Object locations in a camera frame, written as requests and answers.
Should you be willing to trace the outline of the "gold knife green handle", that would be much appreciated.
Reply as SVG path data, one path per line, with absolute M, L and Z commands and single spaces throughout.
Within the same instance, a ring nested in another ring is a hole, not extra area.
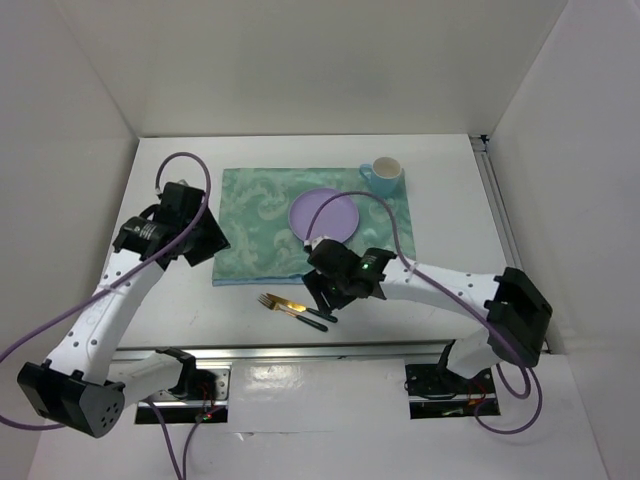
M 271 293 L 267 293 L 266 296 L 270 300 L 273 300 L 276 303 L 278 303 L 280 305 L 283 305 L 285 307 L 288 307 L 289 309 L 294 310 L 296 312 L 299 312 L 299 313 L 306 312 L 306 313 L 312 314 L 312 315 L 314 315 L 316 317 L 322 318 L 322 319 L 327 320 L 327 321 L 332 322 L 332 323 L 337 323 L 338 322 L 338 319 L 335 316 L 331 315 L 331 314 L 323 313 L 323 312 L 321 312 L 321 311 L 319 311 L 317 309 L 306 307 L 306 306 L 304 306 L 302 304 L 299 304 L 299 303 L 296 303 L 296 302 L 292 302 L 290 300 L 284 299 L 282 297 L 278 297 L 278 296 L 276 296 L 274 294 L 271 294 Z

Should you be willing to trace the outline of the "gold fork green handle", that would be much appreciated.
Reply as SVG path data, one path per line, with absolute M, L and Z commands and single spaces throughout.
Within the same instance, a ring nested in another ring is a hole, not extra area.
M 260 295 L 258 297 L 258 301 L 260 302 L 261 305 L 263 305 L 264 307 L 268 308 L 271 311 L 274 312 L 280 312 L 283 314 L 286 314 L 292 318 L 295 318 L 296 320 L 298 320 L 301 323 L 304 323 L 307 326 L 310 326 L 318 331 L 321 331 L 323 333 L 326 333 L 329 328 L 324 325 L 321 324 L 315 320 L 312 320 L 310 318 L 307 318 L 303 315 L 301 315 L 299 312 L 296 312 L 294 310 L 289 309 L 288 307 L 285 307 L 281 304 L 279 304 L 278 302 L 276 302 L 275 300 L 270 299 L 268 296 L 266 295 Z

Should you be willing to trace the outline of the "purple plastic plate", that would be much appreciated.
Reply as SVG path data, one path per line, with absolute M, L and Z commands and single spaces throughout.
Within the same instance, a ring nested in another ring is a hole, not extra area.
M 338 190 L 331 188 L 315 188 L 293 201 L 288 215 L 289 227 L 299 240 L 305 241 L 311 220 L 323 202 L 338 193 Z M 337 198 L 325 206 L 316 218 L 311 239 L 327 236 L 345 242 L 356 232 L 359 220 L 354 201 L 349 196 Z

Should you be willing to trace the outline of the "green patterned cloth placemat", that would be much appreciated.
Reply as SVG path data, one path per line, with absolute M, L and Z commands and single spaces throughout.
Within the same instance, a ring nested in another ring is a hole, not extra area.
M 289 209 L 302 193 L 323 187 L 340 192 L 369 190 L 357 168 L 225 169 L 218 223 L 231 246 L 215 255 L 213 286 L 302 284 L 302 276 L 310 265 L 303 241 L 289 227 Z M 368 197 L 350 198 L 358 208 L 360 220 L 356 232 L 346 242 L 347 247 L 356 253 L 369 247 L 396 251 L 384 207 Z M 385 202 L 396 219 L 403 254 L 415 258 L 403 177 Z

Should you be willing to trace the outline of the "light blue mug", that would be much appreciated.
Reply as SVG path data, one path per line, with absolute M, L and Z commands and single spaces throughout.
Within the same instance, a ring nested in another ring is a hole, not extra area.
M 359 173 L 375 195 L 388 197 L 396 190 L 403 168 L 394 158 L 380 157 L 372 164 L 362 164 Z

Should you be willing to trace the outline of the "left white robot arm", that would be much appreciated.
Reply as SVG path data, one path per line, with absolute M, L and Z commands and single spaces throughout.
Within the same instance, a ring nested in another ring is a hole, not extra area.
M 174 347 L 120 373 L 110 370 L 136 311 L 169 264 L 183 257 L 196 266 L 229 246 L 203 190 L 168 182 L 159 199 L 120 228 L 96 289 L 99 300 L 82 310 L 42 363 L 25 363 L 17 376 L 37 414 L 94 438 L 112 430 L 126 407 L 158 391 L 176 399 L 212 399 L 216 391 L 216 376 Z

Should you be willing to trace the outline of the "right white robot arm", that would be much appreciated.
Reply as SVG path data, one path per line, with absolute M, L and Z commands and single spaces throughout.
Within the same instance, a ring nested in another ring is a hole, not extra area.
M 465 273 L 379 248 L 358 255 L 326 237 L 305 242 L 304 250 L 312 269 L 303 282 L 320 311 L 375 298 L 466 316 L 481 328 L 445 348 L 436 369 L 440 387 L 460 391 L 482 370 L 507 362 L 523 376 L 519 398 L 530 394 L 529 372 L 539 362 L 553 309 L 524 271 L 507 267 L 497 275 Z

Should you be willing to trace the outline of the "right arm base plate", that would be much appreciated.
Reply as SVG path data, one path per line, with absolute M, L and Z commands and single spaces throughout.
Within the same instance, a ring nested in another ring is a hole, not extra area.
M 473 417 L 480 407 L 480 416 L 499 416 L 493 375 L 482 370 L 472 379 L 465 379 L 435 364 L 406 364 L 404 389 L 409 397 L 411 419 L 452 419 Z

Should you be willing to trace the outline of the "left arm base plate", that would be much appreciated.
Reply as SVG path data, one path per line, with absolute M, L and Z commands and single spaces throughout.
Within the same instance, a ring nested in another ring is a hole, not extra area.
M 200 381 L 184 398 L 169 391 L 159 391 L 152 396 L 152 402 L 167 424 L 191 425 L 197 421 L 224 424 L 228 421 L 231 365 L 204 362 L 198 368 L 209 371 L 215 382 Z

